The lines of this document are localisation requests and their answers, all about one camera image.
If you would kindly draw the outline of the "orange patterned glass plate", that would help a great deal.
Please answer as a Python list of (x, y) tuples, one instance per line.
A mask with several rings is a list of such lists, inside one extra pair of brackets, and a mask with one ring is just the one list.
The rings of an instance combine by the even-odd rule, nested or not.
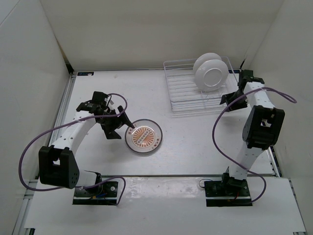
[(138, 119), (133, 122), (133, 127), (126, 129), (124, 139), (131, 151), (150, 154), (161, 146), (163, 131), (153, 120)]

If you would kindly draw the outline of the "white wire dish rack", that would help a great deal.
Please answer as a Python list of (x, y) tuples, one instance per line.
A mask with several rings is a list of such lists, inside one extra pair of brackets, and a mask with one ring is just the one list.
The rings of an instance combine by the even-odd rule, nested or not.
[[(228, 57), (222, 56), (229, 70), (241, 70), (231, 64)], [(165, 61), (163, 63), (167, 89), (174, 113), (198, 112), (204, 110), (222, 110), (226, 104), (220, 104), (222, 95), (237, 90), (239, 73), (229, 73), (225, 83), (217, 90), (203, 92), (194, 82), (193, 65), (196, 59)]]

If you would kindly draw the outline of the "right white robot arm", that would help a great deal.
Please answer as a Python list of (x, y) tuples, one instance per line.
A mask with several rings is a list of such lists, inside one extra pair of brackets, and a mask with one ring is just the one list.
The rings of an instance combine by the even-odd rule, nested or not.
[(239, 79), (236, 92), (222, 96), (221, 103), (227, 104), (227, 112), (251, 107), (245, 122), (243, 144), (232, 163), (222, 176), (220, 191), (230, 196), (246, 185), (247, 172), (256, 159), (270, 146), (277, 143), (285, 111), (276, 108), (263, 90), (265, 83), (261, 78), (245, 76)]

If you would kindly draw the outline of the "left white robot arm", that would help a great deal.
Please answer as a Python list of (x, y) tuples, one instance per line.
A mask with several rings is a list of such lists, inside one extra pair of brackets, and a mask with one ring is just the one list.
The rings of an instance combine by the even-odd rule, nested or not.
[(76, 109), (74, 124), (66, 127), (62, 135), (50, 146), (39, 150), (40, 182), (62, 188), (83, 188), (90, 195), (102, 192), (101, 174), (79, 169), (75, 154), (88, 131), (100, 124), (108, 140), (121, 139), (116, 133), (123, 125), (134, 128), (125, 113), (116, 115), (115, 109), (105, 102), (82, 102)]

